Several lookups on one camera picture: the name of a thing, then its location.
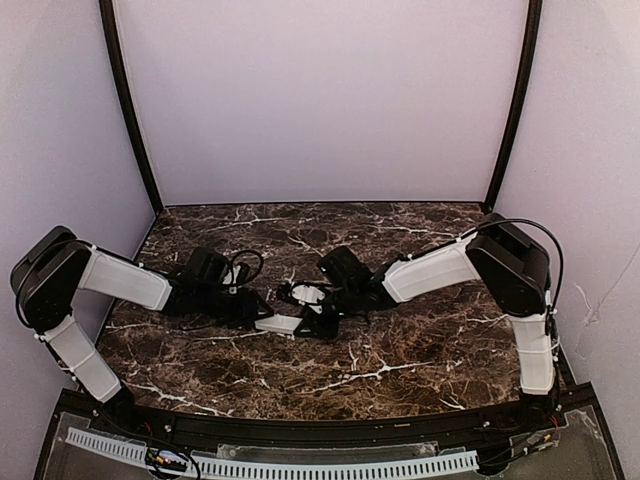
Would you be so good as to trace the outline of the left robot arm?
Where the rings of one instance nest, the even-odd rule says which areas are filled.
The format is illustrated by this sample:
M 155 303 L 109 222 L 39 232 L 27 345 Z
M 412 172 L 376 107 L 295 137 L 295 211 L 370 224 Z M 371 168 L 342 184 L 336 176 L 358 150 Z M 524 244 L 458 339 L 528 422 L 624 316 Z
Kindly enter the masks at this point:
M 73 314 L 79 290 L 104 294 L 168 316 L 202 314 L 217 325 L 253 327 L 273 315 L 248 288 L 259 273 L 239 256 L 197 247 L 185 265 L 168 273 L 147 269 L 53 228 L 12 269 L 16 310 L 54 357 L 102 404 L 128 394 Z

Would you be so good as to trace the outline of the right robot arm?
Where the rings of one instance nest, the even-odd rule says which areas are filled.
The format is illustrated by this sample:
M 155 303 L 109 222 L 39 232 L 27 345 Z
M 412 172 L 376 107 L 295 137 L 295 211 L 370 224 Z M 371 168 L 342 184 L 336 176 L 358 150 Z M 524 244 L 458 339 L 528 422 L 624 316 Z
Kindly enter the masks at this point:
M 417 255 L 400 256 L 371 271 L 347 247 L 317 264 L 326 283 L 299 282 L 282 287 L 287 301 L 305 308 L 297 335 L 333 338 L 341 319 L 390 310 L 426 293 L 481 281 L 509 319 L 520 362 L 520 390 L 529 396 L 551 392 L 556 377 L 554 316 L 561 280 L 551 278 L 550 256 L 522 231 L 531 220 L 485 216 L 475 228 Z

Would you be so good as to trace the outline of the white remote control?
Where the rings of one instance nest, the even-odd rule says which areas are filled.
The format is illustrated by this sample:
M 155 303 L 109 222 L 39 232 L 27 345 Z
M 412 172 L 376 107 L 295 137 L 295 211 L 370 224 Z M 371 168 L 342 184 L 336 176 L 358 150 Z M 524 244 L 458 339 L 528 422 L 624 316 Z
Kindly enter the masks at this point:
M 293 335 L 301 322 L 302 319 L 299 317 L 276 314 L 271 317 L 256 320 L 254 326 L 259 331 Z

